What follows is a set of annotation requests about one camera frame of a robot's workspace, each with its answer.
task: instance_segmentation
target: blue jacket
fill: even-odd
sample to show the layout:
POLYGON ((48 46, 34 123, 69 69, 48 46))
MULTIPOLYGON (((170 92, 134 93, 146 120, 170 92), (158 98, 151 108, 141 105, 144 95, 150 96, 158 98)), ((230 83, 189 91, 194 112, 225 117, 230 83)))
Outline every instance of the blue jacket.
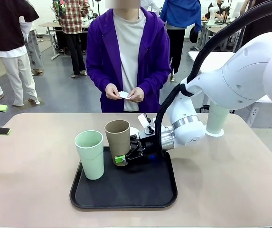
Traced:
MULTIPOLYGON (((156 113, 160 108, 159 90, 171 72, 169 65, 169 37, 164 22, 155 13, 141 8, 146 23, 139 48, 138 81, 145 94, 139 103, 141 113, 156 113)), ((88 75, 102 92, 101 109, 104 113, 121 113, 124 99, 111 100, 106 97, 109 83, 123 91, 119 44, 113 22, 113 9, 97 17, 88 29, 86 68, 88 75)))
POLYGON ((165 0, 160 18, 181 28, 195 24, 198 33, 201 30, 201 4, 199 0, 165 0))

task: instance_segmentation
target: beige pants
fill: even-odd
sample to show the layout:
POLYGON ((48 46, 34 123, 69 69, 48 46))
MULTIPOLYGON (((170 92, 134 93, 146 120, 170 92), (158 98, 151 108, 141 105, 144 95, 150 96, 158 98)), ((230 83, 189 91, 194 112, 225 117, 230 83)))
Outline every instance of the beige pants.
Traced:
POLYGON ((26 87, 28 98, 37 100, 38 95, 35 89, 35 81, 30 69, 30 62, 27 53, 20 57, 2 58, 6 72, 14 91, 13 105, 23 106, 23 84, 26 87))

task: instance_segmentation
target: purple jacket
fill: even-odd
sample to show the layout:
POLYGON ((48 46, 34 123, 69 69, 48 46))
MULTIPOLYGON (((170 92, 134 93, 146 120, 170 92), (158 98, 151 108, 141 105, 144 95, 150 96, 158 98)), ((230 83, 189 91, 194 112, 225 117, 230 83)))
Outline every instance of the purple jacket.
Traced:
MULTIPOLYGON (((155 13, 141 8, 146 24, 140 43, 138 57, 138 87, 145 94, 139 103, 141 113, 156 113, 159 110, 159 90, 171 72, 169 65, 169 37, 164 22, 155 13)), ((113 9, 94 20, 88 29, 86 68, 88 75, 102 92, 103 113, 122 113, 124 99, 106 97, 109 83, 123 91, 119 44, 113 22, 113 9)))

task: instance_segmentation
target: person's left hand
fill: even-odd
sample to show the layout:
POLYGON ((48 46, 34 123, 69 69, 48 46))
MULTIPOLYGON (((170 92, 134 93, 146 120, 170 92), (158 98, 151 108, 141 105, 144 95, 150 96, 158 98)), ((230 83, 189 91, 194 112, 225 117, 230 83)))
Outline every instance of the person's left hand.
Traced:
POLYGON ((130 97, 129 101, 139 103, 144 99, 144 91, 141 88, 136 87, 127 97, 130 97))

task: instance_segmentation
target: brown cup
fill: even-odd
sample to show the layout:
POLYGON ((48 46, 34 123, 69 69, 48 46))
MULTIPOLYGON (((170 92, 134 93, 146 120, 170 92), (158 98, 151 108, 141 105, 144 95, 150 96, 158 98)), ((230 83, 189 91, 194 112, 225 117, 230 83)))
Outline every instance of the brown cup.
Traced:
POLYGON ((116 166, 125 166, 125 163, 116 163, 115 157, 126 155, 131 149, 131 126, 125 120, 110 121, 105 125, 105 133, 111 149, 113 163, 116 166))

